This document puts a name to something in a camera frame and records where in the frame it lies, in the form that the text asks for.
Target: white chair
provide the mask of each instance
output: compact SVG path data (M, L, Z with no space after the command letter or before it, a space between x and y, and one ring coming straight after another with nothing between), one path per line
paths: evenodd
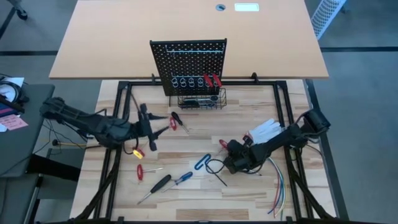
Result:
M12 4L12 6L14 6L14 9L17 11L17 15L20 19L27 20L27 13L19 4L21 0L7 0L7 1L9 1Z
M319 40L346 0L322 0L311 17L311 23Z

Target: gray floor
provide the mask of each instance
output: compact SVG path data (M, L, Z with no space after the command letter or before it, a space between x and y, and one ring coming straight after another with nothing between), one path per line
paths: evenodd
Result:
M306 0L311 14L319 0ZM0 40L0 50L57 50L76 0L31 0L22 5L27 22L13 17ZM338 14L320 39L322 47L398 46L396 0L348 0L346 14ZM0 1L0 23L10 10ZM394 128L398 103L398 53L325 53L330 78L315 80L323 112L332 123L330 145L343 196L352 220L396 223L398 157ZM22 75L29 83L53 83L55 96L72 106L93 111L98 80L48 79L53 56L0 57L0 73ZM67 129L56 129L72 140ZM46 130L39 139L45 143ZM49 200L37 220L61 221L68 217L72 200Z

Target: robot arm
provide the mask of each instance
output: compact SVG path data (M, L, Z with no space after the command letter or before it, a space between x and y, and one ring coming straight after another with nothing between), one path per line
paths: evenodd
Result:
M304 125L300 127L297 121L301 118L304 119ZM319 137L319 134L329 130L330 127L330 123L320 110L309 110L298 120L265 143L252 145L252 139L247 136L243 145L231 140L227 145L228 157L224 160L224 165L232 174L255 169L261 166L276 149L282 146L304 147L309 138Z
M139 137L148 137L149 146L156 151L155 140L169 127L153 133L150 127L150 120L164 119L166 117L154 116L147 113L145 104L140 105L139 121L130 123L126 120L103 116L100 114L88 114L65 104L64 100L58 97L47 99L40 113L44 118L56 120L60 124L68 123L74 127L92 134L100 145L114 148L120 146L124 141Z

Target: yellow tag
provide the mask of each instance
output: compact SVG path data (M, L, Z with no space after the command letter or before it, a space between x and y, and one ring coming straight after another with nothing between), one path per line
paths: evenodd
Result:
M137 156L138 159L142 159L143 158L142 154L139 153L139 151L137 151L137 150L133 150L132 153L134 153L134 155Z

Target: light wood tabletop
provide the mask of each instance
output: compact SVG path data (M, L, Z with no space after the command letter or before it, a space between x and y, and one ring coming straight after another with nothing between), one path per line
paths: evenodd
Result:
M294 117L308 110L308 101L301 80L288 80L289 96ZM96 110L106 108L108 114L113 111L118 81L102 82ZM276 189L277 174L270 162L266 162L259 172L262 176L242 173L230 174L227 168L219 173L227 183L225 187L214 175L204 169L193 167L206 153L212 158L223 159L226 154L221 150L219 139L241 141L243 134L262 122L274 118L277 120L275 98L271 86L225 86L228 104L222 110L181 110L169 107L169 98L164 96L161 86L134 86L132 92L138 103L146 103L148 110L156 115L168 116L176 111L189 130L187 134L181 127L176 131L166 131L156 140L158 150L150 151L147 139L140 139L145 158L139 160L134 155L122 154L118 184L114 199L112 219L124 216L125 220L280 220L267 212L272 208ZM130 121L137 120L136 110L131 103ZM154 130L168 125L169 120L153 121ZM135 141L128 141L127 150L131 150ZM73 202L71 217L83 211L98 189L104 159L104 148L87 149L80 179ZM310 191L331 215L335 216L333 200L326 177L321 155L309 147L302 153L303 163ZM289 181L283 149L272 153L272 158ZM162 170L144 173L144 180L138 181L136 169ZM167 174L173 179L188 171L193 177L172 189L151 195L137 205L154 184ZM105 193L101 216L104 216L108 193ZM298 190L300 206L305 213L303 196ZM290 184L287 183L287 202L283 216L293 216Z
M92 0L77 2L50 78L158 77L150 40L225 38L224 78L328 77L303 0Z

